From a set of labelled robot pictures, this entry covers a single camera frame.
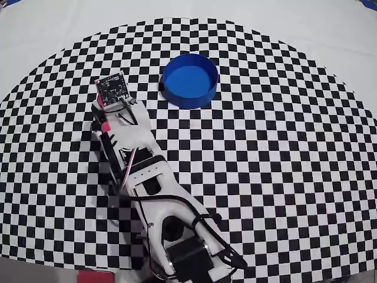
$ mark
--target robotic arm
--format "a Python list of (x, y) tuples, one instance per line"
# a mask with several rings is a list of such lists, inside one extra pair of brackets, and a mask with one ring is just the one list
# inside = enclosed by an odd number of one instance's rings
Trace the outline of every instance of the robotic arm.
[(115, 192), (136, 202), (153, 274), (187, 283), (231, 282), (231, 274), (247, 264), (220, 236), (221, 216), (209, 215), (177, 183), (150, 131), (144, 104), (124, 95), (109, 107), (101, 87), (98, 92), (94, 131), (111, 165)]

